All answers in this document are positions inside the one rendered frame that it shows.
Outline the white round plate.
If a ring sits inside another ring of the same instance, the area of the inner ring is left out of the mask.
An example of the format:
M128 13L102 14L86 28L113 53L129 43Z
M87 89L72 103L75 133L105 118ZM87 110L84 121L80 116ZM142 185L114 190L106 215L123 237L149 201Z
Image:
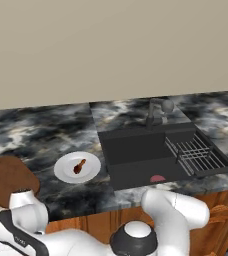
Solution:
M73 168L82 160L86 162L79 174L75 174ZM90 181L98 175L101 162L97 156L84 151L76 151L62 156L54 165L55 176L66 183L81 184Z

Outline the brown meat drumstick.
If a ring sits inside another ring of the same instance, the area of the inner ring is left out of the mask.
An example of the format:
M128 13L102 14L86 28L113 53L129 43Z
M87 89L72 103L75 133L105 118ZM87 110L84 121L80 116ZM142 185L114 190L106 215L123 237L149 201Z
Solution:
M83 165L85 164L86 160L82 159L74 168L73 171L75 174L79 174L82 170Z

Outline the brown wooden cutting board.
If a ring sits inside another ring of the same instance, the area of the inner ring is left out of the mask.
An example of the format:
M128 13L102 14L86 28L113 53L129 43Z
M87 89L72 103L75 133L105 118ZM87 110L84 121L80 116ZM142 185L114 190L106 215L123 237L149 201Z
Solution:
M38 194L40 182L18 157L0 157L0 206L8 208L11 194L20 189L31 189Z

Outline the black kitchen sink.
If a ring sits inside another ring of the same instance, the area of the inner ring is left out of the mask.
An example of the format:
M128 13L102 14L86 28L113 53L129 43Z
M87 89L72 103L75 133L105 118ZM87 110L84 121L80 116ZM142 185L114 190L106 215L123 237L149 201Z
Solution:
M104 131L98 134L102 146L110 183L115 190L123 190L156 183L176 182L193 178L176 162L176 157L165 143L167 132L197 131L204 142L214 146L214 152L227 167L216 174L228 173L228 157L194 124L179 123ZM151 183L153 175L162 175L165 181Z

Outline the dark grey tap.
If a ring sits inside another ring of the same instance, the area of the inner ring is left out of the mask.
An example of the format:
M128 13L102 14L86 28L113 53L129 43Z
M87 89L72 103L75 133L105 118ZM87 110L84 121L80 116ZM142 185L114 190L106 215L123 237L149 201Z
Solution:
M162 115L155 116L154 109L160 106ZM154 125L162 125L167 121L166 115L172 113L174 110L174 103L169 99L152 98L149 101L149 111L146 117L146 129L151 130Z

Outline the pink sponge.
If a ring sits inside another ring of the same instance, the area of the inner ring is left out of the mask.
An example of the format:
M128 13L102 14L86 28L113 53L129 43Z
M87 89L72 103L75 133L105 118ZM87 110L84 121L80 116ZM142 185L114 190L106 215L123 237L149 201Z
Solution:
M162 181L165 181L165 180L166 180L165 177L163 177L162 175L153 175L150 178L151 183L162 182Z

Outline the wooden cupboard front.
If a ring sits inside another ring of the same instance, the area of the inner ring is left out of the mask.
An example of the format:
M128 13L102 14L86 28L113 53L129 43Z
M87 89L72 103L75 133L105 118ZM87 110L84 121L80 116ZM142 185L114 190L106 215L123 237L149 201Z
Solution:
M216 205L228 206L228 193L200 196L209 208ZM87 217L78 217L70 220L49 223L46 226L47 234L66 229L79 229L93 236L100 242L107 244L111 235L121 225L129 221L143 221L153 225L154 221L146 214L141 205L134 209L124 209L109 213L100 213ZM206 226L190 232L189 256L225 256L228 248L228 211L211 214Z

